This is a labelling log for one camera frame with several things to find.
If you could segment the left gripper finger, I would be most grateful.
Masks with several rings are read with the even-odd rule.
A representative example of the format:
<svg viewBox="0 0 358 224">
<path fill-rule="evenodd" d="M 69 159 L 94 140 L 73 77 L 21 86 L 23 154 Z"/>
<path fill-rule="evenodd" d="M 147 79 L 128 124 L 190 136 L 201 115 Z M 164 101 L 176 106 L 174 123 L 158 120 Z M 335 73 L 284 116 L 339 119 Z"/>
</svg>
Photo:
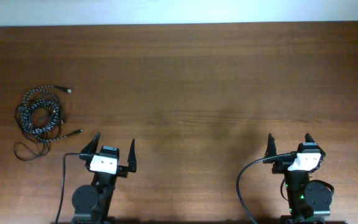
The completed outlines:
<svg viewBox="0 0 358 224">
<path fill-rule="evenodd" d="M 137 159 L 135 155 L 135 139 L 132 140 L 128 155 L 128 171 L 136 173 L 137 171 Z"/>
<path fill-rule="evenodd" d="M 99 139 L 100 139 L 100 132 L 97 132 L 95 137 L 91 140 L 91 142 L 88 143 L 81 150 L 81 154 L 86 154 L 86 155 L 94 154 L 96 152 L 97 148 L 98 148 Z"/>
</svg>

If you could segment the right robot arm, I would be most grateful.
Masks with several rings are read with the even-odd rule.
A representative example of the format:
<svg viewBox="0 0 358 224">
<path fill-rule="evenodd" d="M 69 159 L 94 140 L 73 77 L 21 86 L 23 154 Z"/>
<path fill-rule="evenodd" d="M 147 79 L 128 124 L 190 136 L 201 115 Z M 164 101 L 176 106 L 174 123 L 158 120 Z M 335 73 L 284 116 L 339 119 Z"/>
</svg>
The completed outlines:
<svg viewBox="0 0 358 224">
<path fill-rule="evenodd" d="M 282 189 L 287 191 L 289 215 L 282 215 L 280 223 L 324 223 L 330 216 L 334 187 L 310 175 L 320 168 L 326 153 L 310 134 L 299 143 L 296 151 L 278 154 L 275 138 L 269 134 L 264 158 L 272 164 L 273 174 L 282 174 Z"/>
</svg>

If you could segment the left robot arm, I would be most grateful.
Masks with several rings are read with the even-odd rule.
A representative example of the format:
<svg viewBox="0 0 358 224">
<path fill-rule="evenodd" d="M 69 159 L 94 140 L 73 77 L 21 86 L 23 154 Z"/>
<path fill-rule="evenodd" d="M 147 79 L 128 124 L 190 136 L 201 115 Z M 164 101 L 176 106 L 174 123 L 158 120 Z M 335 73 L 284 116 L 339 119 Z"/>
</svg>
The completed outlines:
<svg viewBox="0 0 358 224">
<path fill-rule="evenodd" d="M 131 142 L 127 165 L 119 165 L 119 149 L 103 146 L 97 152 L 100 134 L 97 133 L 80 152 L 79 158 L 85 161 L 85 168 L 93 174 L 89 185 L 78 187 L 71 198 L 75 209 L 72 223 L 115 223 L 109 216 L 109 208 L 118 178 L 126 178 L 137 171 L 135 140 Z"/>
</svg>

